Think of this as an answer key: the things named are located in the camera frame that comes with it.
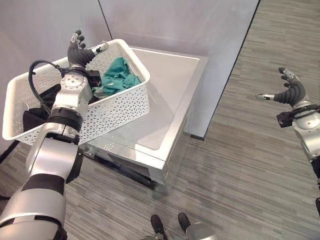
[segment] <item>teal cloth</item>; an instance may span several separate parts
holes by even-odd
[[[138,85],[138,76],[130,73],[129,65],[123,57],[116,58],[103,75],[101,86],[93,87],[93,95],[99,99],[106,98]]]

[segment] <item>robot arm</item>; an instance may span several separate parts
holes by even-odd
[[[79,132],[93,96],[91,87],[101,83],[99,72],[86,71],[86,65],[108,48],[104,42],[84,49],[83,40],[81,31],[72,35],[69,68],[59,69],[61,90],[26,158],[28,179],[0,217],[1,240],[67,239],[65,184],[79,176],[83,160]]]
[[[287,81],[284,86],[288,90],[278,94],[258,94],[256,98],[291,105],[292,111],[277,115],[279,125],[282,128],[293,127],[320,188],[320,106],[308,99],[305,87],[293,72],[284,67],[280,67],[279,72]],[[317,198],[316,205],[320,214],[320,198]]]

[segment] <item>black cloth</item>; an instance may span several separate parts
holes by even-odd
[[[60,90],[61,85],[56,84],[40,94],[40,97],[43,99],[43,102],[49,107],[49,109],[52,109],[52,106],[54,105],[56,100],[56,95]],[[93,96],[88,104],[92,104],[99,100],[99,98]],[[49,114],[43,107],[30,108],[28,111],[24,111],[22,116],[23,131],[26,132],[30,129],[44,124],[47,121],[48,117]]]

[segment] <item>perforated basket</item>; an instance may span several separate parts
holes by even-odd
[[[136,54],[121,39],[108,42],[109,48],[96,56],[87,65],[87,70],[99,70],[101,76],[115,58],[123,57],[132,74],[139,77],[141,83],[127,90],[106,97],[89,105],[87,118],[82,123],[80,144],[125,125],[149,112],[149,99],[146,83],[150,74]],[[67,57],[54,62],[61,67],[68,67]],[[33,82],[38,93],[42,93],[61,81],[60,72],[47,64],[34,70]],[[33,95],[28,72],[13,78],[6,91],[2,137],[6,140],[19,140],[32,145],[42,125],[23,132],[23,114],[25,110],[40,107]]]

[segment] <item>white wall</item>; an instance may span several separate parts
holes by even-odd
[[[210,57],[195,96],[191,134],[203,137],[259,0],[100,0],[113,38]]]
[[[69,40],[81,29],[87,46],[110,40],[96,0],[2,0],[0,2],[0,134],[8,82],[38,59],[67,55]],[[0,137],[0,154],[10,142]]]

